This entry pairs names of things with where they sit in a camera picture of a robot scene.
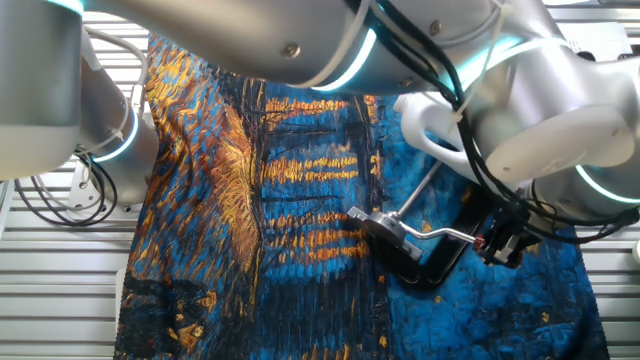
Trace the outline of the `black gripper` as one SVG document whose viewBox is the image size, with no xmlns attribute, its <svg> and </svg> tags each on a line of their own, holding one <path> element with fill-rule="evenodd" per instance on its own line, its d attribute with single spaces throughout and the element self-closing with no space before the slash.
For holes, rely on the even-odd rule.
<svg viewBox="0 0 640 360">
<path fill-rule="evenodd" d="M 530 213 L 520 205 L 501 206 L 494 217 L 492 229 L 481 238 L 478 250 L 481 261 L 517 269 L 523 260 L 522 250 L 542 241 L 541 237 L 525 228 L 530 218 Z"/>
</svg>

